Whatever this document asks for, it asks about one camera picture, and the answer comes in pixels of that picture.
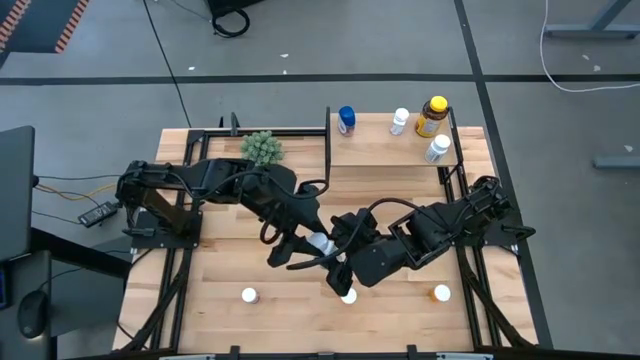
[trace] wooden table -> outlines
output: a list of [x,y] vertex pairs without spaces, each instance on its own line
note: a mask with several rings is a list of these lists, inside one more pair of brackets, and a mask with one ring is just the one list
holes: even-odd
[[[469,183],[493,174],[483,129],[458,130]],[[181,164],[187,133],[187,129],[164,130],[156,161]],[[324,138],[287,137],[282,141],[283,165],[295,170],[298,182],[324,176]],[[239,157],[241,142],[240,138],[214,138],[207,156]],[[433,167],[333,166],[331,188],[319,198],[319,215],[328,225],[330,216],[355,212],[385,196],[419,205],[445,201]],[[325,283],[326,272],[321,268],[270,268],[266,264],[270,249],[258,241],[260,223],[248,210],[213,204],[202,209],[201,243],[191,264],[180,353],[228,353],[231,345],[241,346],[242,353],[405,352],[407,344],[417,345],[419,351],[472,349],[454,250],[419,271],[402,269],[373,288],[355,284],[358,300],[345,305]],[[386,231],[386,226],[409,211],[385,204],[374,214],[379,229]],[[165,252],[154,250],[132,269],[120,316],[120,323],[130,332],[142,326],[156,305]],[[496,304],[526,339],[536,342],[517,259],[495,247],[484,249],[484,257]],[[294,255],[292,262],[306,258]],[[438,284],[451,288],[449,302],[434,303],[427,297]],[[246,287],[258,290],[258,304],[242,302],[240,293]],[[477,299],[476,306],[483,340],[489,344],[484,311]],[[169,337],[167,323],[170,321],[165,322],[164,345]],[[118,331],[114,348],[126,342]]]

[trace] wooden tabletop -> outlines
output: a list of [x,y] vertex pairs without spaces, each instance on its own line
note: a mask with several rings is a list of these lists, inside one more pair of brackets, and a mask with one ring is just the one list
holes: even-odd
[[[187,132],[165,130],[157,162],[181,164]],[[469,183],[493,174],[483,129],[460,127],[459,133]],[[323,177],[324,138],[281,140],[283,165],[295,170],[299,182]],[[238,157],[240,143],[237,138],[214,138],[208,157]],[[330,225],[332,215],[355,212],[385,196],[419,205],[445,201],[435,168],[395,166],[392,170],[380,166],[332,168],[331,188],[319,198],[325,226]],[[175,196],[167,193],[167,198]],[[419,271],[401,269],[373,288],[355,284],[358,300],[346,305],[325,283],[326,272],[321,268],[287,271],[269,267],[270,248],[258,240],[260,223],[247,209],[214,204],[202,209],[202,240],[191,265],[181,353],[227,353],[231,345],[240,345],[243,353],[405,352],[407,344],[416,344],[419,351],[472,349],[455,251]],[[385,204],[374,215],[384,232],[409,211],[398,204]],[[130,332],[142,326],[156,305],[165,253],[154,250],[132,269],[120,316],[120,323]],[[516,258],[494,247],[486,248],[484,256],[496,304],[526,339],[536,342]],[[294,255],[291,261],[307,258]],[[428,298],[429,290],[438,284],[451,288],[449,302],[434,303]],[[246,287],[257,289],[259,303],[241,300]],[[488,344],[484,311],[479,301],[476,304],[483,340]],[[172,311],[170,308],[167,319],[172,318]],[[164,345],[169,330],[165,324]],[[126,342],[118,331],[114,348]]]
[[[338,114],[331,114],[332,166],[453,166],[458,163],[453,146],[436,164],[425,160],[425,153],[433,141],[415,132],[419,114],[411,114],[402,135],[391,134],[393,114],[356,114],[353,136],[338,131]],[[452,139],[449,117],[441,120],[436,135]]]

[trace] yellow cap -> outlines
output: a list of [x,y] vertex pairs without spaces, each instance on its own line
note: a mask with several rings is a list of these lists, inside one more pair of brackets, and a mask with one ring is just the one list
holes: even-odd
[[429,102],[429,107],[431,108],[431,110],[437,112],[443,112],[447,110],[447,105],[449,105],[449,103],[443,96],[434,96]]

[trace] green plant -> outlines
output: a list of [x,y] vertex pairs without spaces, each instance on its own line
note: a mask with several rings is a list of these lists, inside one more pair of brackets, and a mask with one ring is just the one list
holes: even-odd
[[284,158],[282,144],[271,135],[271,131],[255,132],[243,139],[240,147],[243,159],[255,161],[260,166],[277,164]]

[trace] gray floor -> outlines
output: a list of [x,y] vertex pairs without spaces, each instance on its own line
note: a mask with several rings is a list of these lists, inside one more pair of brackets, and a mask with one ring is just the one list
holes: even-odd
[[[606,1],[550,2],[551,22],[585,22]],[[201,0],[182,3],[206,13]],[[537,53],[542,0],[464,4],[485,74],[542,73]],[[471,73],[449,1],[267,0],[247,10],[253,26],[233,40],[213,36],[208,23],[167,0],[149,5],[177,75]],[[636,1],[619,20],[633,23],[639,16]],[[224,22],[237,26],[231,17]],[[600,73],[637,74],[639,50],[640,40],[552,39],[545,57],[553,73],[593,74],[598,65]],[[0,77],[166,75],[141,0],[93,0],[64,54],[11,54],[0,70]],[[350,104],[362,112],[391,112],[399,106],[417,110],[435,94],[450,99],[460,125],[484,124],[473,83],[199,84],[181,89],[194,126],[215,126],[231,111],[245,126],[314,125],[321,124],[326,105]],[[590,166],[593,155],[626,154],[625,145],[640,151],[640,88],[567,94],[547,83],[491,83],[488,90],[524,220],[538,229],[530,247],[554,345],[640,354],[635,306],[640,297],[635,221],[640,173],[600,172]],[[162,128],[185,126],[170,85],[4,86],[0,107],[0,128],[36,127],[36,172],[41,175],[121,173],[132,159],[153,159]],[[47,183],[84,192],[108,180]],[[89,206],[40,193],[34,202],[39,211],[67,218]],[[119,238],[122,219],[91,230],[38,216],[34,223],[103,250],[128,246],[126,238]],[[61,357],[107,352],[121,283],[77,272],[56,279],[54,288],[67,302],[78,301],[65,300],[70,293],[93,296],[83,302],[90,304],[83,311],[99,312],[101,320],[62,336]]]

